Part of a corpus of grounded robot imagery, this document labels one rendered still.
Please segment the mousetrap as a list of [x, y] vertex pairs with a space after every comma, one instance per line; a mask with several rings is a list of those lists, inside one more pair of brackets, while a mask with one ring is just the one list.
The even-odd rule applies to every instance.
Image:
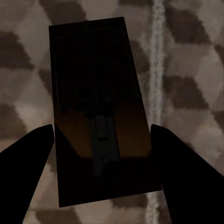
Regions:
[[59, 207], [163, 190], [124, 17], [49, 26]]

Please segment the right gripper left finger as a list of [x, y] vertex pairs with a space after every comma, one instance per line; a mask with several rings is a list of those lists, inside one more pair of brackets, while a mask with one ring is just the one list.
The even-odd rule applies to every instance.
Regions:
[[49, 124], [0, 153], [0, 224], [22, 224], [54, 140]]

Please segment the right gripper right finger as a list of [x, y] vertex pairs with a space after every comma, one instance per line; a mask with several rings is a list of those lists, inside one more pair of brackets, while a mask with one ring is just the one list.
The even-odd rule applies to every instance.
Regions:
[[150, 138], [172, 224], [224, 224], [224, 177], [167, 128]]

